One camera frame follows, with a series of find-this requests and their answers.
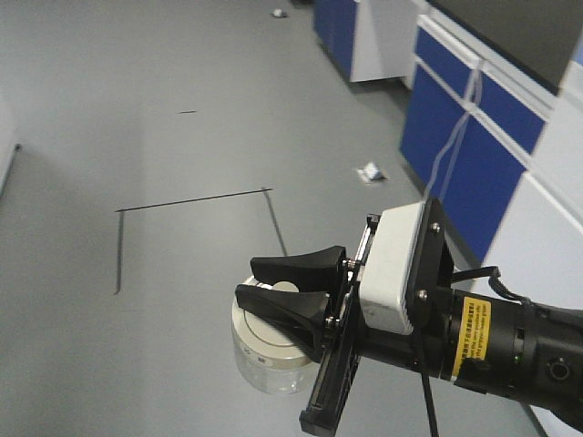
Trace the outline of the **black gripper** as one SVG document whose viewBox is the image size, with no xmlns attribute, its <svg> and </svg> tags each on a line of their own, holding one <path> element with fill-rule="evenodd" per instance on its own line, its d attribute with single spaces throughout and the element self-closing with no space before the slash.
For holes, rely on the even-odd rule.
<svg viewBox="0 0 583 437">
<path fill-rule="evenodd" d="M 367 327 L 361 310 L 361 278 L 382 214 L 369 219 L 355 271 L 341 288 L 343 308 L 335 315 L 338 325 L 332 345 L 324 355 L 324 324 L 330 305 L 326 292 L 334 292 L 343 279 L 345 247 L 331 246 L 302 255 L 251 259 L 251 272 L 257 281 L 269 285 L 290 282 L 299 292 L 246 284 L 236 287 L 235 297 L 240 308 L 280 330 L 311 361 L 320 363 L 323 356 L 308 405 L 300 415 L 304 432 L 337 431 L 362 357 L 418 373 L 429 431 L 438 431 L 429 380 L 449 378 L 452 374 L 454 262 L 445 241 L 445 213 L 440 201 L 429 198 L 420 202 L 424 203 L 424 212 L 405 293 L 409 320 L 413 324 L 413 332 L 409 335 Z"/>
</svg>

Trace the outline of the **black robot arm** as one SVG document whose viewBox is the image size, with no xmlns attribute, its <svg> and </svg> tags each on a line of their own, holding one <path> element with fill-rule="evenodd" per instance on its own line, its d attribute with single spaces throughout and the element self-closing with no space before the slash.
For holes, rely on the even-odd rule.
<svg viewBox="0 0 583 437">
<path fill-rule="evenodd" d="M 551 411 L 582 427 L 582 314 L 509 291 L 497 267 L 455 271 L 435 198 L 371 215 L 341 246 L 253 258 L 238 305 L 320 369 L 300 423 L 333 436 L 361 358 Z"/>
</svg>

